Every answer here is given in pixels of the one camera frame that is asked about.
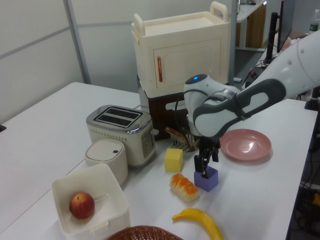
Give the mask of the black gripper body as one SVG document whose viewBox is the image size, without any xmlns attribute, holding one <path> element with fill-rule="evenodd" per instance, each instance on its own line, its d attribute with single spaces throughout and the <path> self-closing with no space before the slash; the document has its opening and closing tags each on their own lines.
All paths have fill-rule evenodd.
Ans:
<svg viewBox="0 0 320 240">
<path fill-rule="evenodd" d="M 204 152 L 219 152 L 221 148 L 220 139 L 219 138 L 210 138 L 205 136 L 199 136 L 198 149 L 200 153 Z"/>
</svg>

